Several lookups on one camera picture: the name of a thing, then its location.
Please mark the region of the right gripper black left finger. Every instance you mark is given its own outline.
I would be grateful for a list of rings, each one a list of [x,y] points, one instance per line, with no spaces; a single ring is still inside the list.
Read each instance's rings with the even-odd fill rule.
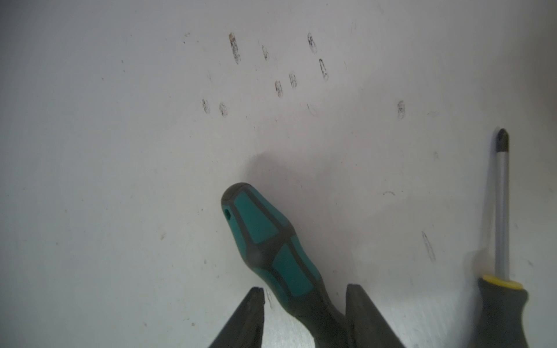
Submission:
[[[262,346],[265,295],[252,287],[209,348],[259,348]]]

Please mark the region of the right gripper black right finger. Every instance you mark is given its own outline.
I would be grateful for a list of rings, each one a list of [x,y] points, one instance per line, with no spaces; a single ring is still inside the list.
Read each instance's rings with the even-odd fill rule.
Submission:
[[[361,285],[347,287],[346,320],[349,347],[405,347]]]

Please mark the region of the green handled screwdriver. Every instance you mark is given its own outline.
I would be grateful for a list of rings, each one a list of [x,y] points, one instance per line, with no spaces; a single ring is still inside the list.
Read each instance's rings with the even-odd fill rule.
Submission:
[[[293,224],[258,190],[237,183],[223,193],[224,217],[246,266],[266,282],[317,347],[347,347],[345,316],[333,306]]]

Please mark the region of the small yellow black screwdriver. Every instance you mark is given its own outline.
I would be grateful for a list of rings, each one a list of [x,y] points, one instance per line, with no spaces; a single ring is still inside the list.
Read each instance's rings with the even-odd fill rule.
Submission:
[[[478,280],[482,310],[474,347],[528,347],[523,311],[529,294],[510,274],[510,137],[495,135],[495,273]]]

